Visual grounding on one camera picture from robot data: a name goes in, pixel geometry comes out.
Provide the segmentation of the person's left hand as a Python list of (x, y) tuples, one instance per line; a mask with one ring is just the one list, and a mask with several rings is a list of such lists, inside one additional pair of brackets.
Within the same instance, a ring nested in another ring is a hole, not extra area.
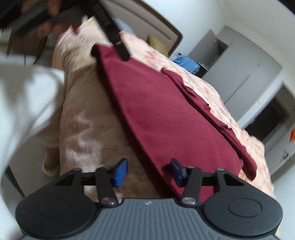
[[(35, 0), (25, 0), (22, 1), (22, 13), (28, 11), (36, 4), (43, 1), (35, 1)], [(60, 7), (62, 5), (62, 1), (60, 0), (49, 0), (46, 1), (48, 14), (52, 17), (57, 16), (60, 11)], [(66, 32), (69, 28), (72, 29), (75, 35), (79, 34), (79, 25), (70, 25), (67, 23), (57, 23), (56, 21), (49, 20), (41, 25), (39, 25), (37, 29), (37, 35), (40, 38), (48, 37), (49, 35), (61, 34)]]

